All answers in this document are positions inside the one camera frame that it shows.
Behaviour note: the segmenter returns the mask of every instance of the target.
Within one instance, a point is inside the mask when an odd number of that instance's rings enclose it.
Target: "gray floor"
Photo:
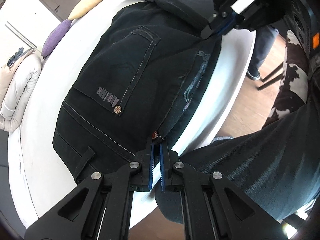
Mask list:
[[[8,132],[0,130],[0,212],[22,238],[26,228],[15,210],[9,187]]]

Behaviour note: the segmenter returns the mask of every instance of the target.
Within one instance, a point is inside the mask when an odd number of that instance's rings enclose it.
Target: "purple pillow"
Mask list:
[[[68,30],[70,29],[71,22],[72,20],[64,20],[50,33],[43,45],[41,52],[42,57],[45,58],[46,56],[51,54],[51,52],[53,52],[54,48],[58,45],[63,36],[66,35]]]

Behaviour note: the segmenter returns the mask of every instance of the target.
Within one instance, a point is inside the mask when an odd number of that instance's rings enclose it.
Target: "wooden floor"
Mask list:
[[[278,36],[265,63],[260,68],[262,78],[284,59],[285,41]],[[258,91],[263,83],[245,78],[239,95],[218,135],[239,137],[258,131],[269,115],[276,98],[279,83]],[[129,240],[183,240],[183,225],[170,222],[156,208],[140,223],[130,229]]]

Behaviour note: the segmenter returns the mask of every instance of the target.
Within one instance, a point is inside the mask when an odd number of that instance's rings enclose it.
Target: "white table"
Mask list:
[[[71,27],[47,60],[20,128],[9,135],[10,188],[18,215],[26,227],[76,186],[52,147],[59,109],[113,16],[121,8],[136,2],[139,0],[104,0]],[[232,30],[223,37],[208,88],[172,150],[181,154],[212,141],[238,95],[254,40],[255,32],[247,30]],[[156,166],[154,184],[159,177],[159,166]],[[134,193],[130,227],[154,208],[153,195]]]

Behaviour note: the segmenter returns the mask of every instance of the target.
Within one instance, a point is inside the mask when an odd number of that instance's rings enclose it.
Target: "copper rivet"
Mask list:
[[[152,139],[155,140],[157,137],[158,137],[158,132],[155,131],[155,132],[152,134]]]
[[[115,112],[116,114],[121,113],[121,106],[116,106],[115,109],[114,109],[114,112]]]

